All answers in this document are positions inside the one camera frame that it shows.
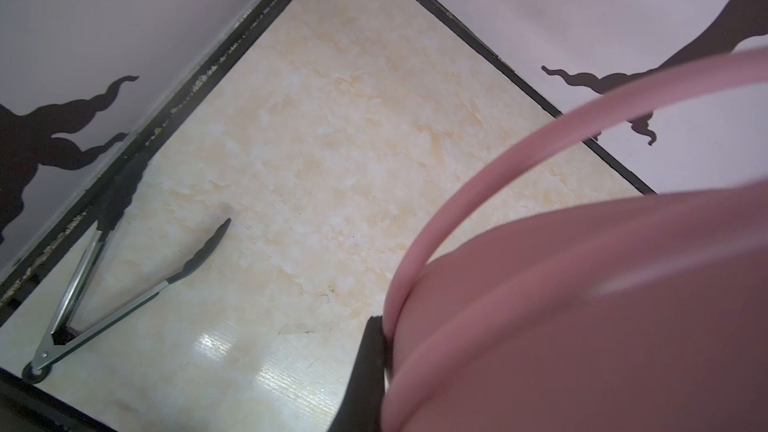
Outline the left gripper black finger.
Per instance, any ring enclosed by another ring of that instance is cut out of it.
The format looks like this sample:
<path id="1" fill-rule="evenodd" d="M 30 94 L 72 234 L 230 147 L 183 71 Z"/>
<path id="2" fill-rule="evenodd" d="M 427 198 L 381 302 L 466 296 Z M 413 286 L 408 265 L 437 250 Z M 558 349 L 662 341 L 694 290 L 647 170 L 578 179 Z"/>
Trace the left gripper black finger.
<path id="1" fill-rule="evenodd" d="M 381 431 L 390 351 L 381 316 L 368 319 L 341 405 L 329 432 Z"/>

